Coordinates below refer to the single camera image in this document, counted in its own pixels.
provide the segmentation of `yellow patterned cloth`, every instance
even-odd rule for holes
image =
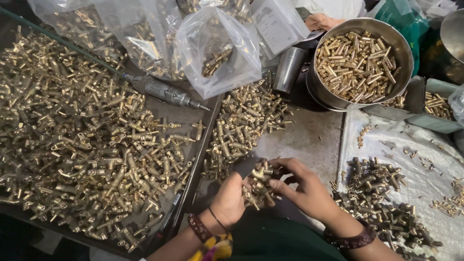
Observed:
[[[208,239],[189,261],[216,261],[232,255],[231,233],[215,235]]]

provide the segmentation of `green cable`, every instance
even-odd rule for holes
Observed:
[[[14,20],[18,21],[18,22],[21,23],[21,24],[23,24],[23,25],[25,25],[25,26],[28,26],[28,27],[32,28],[33,30],[36,30],[36,31],[38,31],[38,32],[40,32],[40,33],[43,33],[44,35],[50,37],[51,39],[58,41],[60,44],[66,46],[66,47],[69,47],[69,48],[75,50],[76,52],[79,52],[79,53],[81,53],[81,54],[87,56],[88,58],[90,58],[90,59],[93,60],[94,62],[103,65],[103,66],[104,66],[105,68],[107,68],[108,70],[110,70],[110,71],[116,73],[117,75],[123,77],[123,73],[122,73],[122,72],[116,70],[115,68],[111,67],[111,66],[108,65],[107,63],[105,63],[105,62],[103,62],[102,60],[98,59],[97,57],[93,56],[93,55],[90,54],[88,51],[85,51],[85,50],[83,50],[83,49],[77,47],[75,44],[72,44],[72,43],[66,41],[65,39],[63,39],[63,38],[61,38],[61,37],[59,37],[59,36],[57,36],[57,35],[55,35],[55,34],[49,32],[49,31],[47,31],[47,30],[41,28],[40,26],[35,25],[35,24],[29,22],[28,20],[26,20],[26,19],[24,19],[24,18],[22,18],[22,17],[20,17],[20,16],[18,16],[18,15],[15,15],[14,13],[12,13],[12,12],[10,12],[10,11],[8,11],[8,10],[5,10],[5,9],[2,8],[2,7],[0,7],[0,14],[5,14],[5,15],[7,15],[7,16],[13,18]]]

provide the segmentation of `green garment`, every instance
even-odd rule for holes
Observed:
[[[322,235],[288,219],[247,221],[234,228],[231,234],[233,247],[228,261],[347,261]]]

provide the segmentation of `green bag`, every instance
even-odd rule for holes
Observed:
[[[380,0],[374,9],[367,13],[367,17],[393,26],[409,43],[414,59],[412,77],[419,71],[420,45],[429,29],[429,21],[421,16],[421,12],[415,0]]]

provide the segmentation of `black thread bracelet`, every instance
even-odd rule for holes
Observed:
[[[211,206],[208,207],[209,209],[209,212],[211,212],[211,214],[213,215],[214,219],[216,219],[216,221],[219,223],[219,225],[222,226],[222,228],[226,231],[226,232],[229,232],[229,230],[226,229],[226,227],[224,227],[224,225],[221,223],[221,221],[219,221],[219,219],[216,217],[216,215],[213,213],[213,211],[211,210]]]

